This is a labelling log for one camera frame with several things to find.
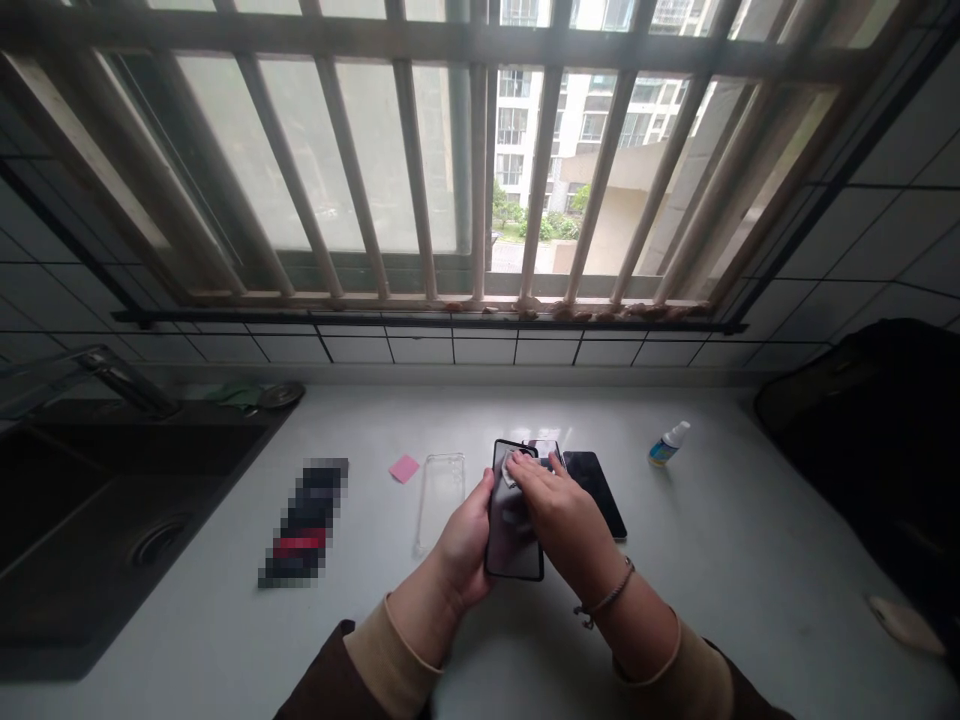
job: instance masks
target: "sink drain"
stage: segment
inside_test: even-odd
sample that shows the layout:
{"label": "sink drain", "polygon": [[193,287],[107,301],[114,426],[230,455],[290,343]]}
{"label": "sink drain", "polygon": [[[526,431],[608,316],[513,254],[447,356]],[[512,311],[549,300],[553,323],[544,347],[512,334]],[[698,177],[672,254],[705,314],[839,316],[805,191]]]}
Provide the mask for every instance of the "sink drain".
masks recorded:
{"label": "sink drain", "polygon": [[134,567],[150,567],[156,564],[160,556],[183,532],[187,526],[187,520],[186,517],[173,518],[148,532],[133,551]]}

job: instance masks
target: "sleeve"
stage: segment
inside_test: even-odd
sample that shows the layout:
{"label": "sleeve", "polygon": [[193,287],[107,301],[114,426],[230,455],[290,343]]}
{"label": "sleeve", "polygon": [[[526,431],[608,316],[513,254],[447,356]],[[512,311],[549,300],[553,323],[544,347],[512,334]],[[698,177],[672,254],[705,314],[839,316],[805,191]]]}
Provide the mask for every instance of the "sleeve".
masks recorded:
{"label": "sleeve", "polygon": [[381,602],[356,631],[350,620],[337,626],[275,720],[409,720],[442,675],[409,648]]}
{"label": "sleeve", "polygon": [[715,647],[679,618],[673,657],[653,678],[632,682],[614,659],[614,672],[627,687],[639,717],[676,720],[790,720],[772,707]]}

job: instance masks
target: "sink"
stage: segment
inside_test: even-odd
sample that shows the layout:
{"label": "sink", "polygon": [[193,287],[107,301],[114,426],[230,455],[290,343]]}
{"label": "sink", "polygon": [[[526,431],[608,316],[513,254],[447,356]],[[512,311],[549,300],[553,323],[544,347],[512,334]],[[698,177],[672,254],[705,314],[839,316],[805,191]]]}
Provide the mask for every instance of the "sink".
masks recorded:
{"label": "sink", "polygon": [[61,401],[0,435],[0,681],[89,672],[290,411]]}

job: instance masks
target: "black smartphone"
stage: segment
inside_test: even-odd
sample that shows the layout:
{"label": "black smartphone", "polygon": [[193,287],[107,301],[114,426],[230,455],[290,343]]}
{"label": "black smartphone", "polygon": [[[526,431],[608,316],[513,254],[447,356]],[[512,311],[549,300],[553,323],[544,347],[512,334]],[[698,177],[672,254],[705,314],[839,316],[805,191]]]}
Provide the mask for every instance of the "black smartphone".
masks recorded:
{"label": "black smartphone", "polygon": [[533,522],[523,491],[504,474],[503,463],[515,450],[538,457],[535,448],[497,440],[493,444],[493,492],[490,493],[490,537],[483,557],[488,575],[516,580],[543,580],[543,548],[533,530]]}
{"label": "black smartphone", "polygon": [[603,470],[600,469],[597,454],[565,452],[563,460],[570,477],[596,501],[613,539],[626,540],[627,528],[623,524],[623,518],[620,517],[620,510],[617,508],[616,500],[613,499],[613,493],[610,492],[610,486],[607,485],[607,479],[603,476]]}

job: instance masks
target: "kitchen counter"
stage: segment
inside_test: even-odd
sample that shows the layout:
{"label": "kitchen counter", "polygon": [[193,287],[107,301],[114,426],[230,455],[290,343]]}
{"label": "kitchen counter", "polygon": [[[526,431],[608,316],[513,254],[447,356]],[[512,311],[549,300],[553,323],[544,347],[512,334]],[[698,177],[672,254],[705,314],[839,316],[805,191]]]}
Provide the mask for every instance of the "kitchen counter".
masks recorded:
{"label": "kitchen counter", "polygon": [[[17,718],[272,717],[341,618],[361,620],[417,564],[422,474],[403,453],[462,452],[468,484],[497,438],[593,450],[629,532],[623,550],[697,631],[798,718],[941,718],[960,695],[938,661],[890,638],[864,594],[902,601],[843,520],[751,419],[750,394],[702,389],[310,387],[91,673],[0,687]],[[692,429],[665,470],[645,454]],[[305,460],[348,457],[315,587],[257,589]],[[465,621],[438,717],[629,717],[598,632],[547,562],[501,581]]]}

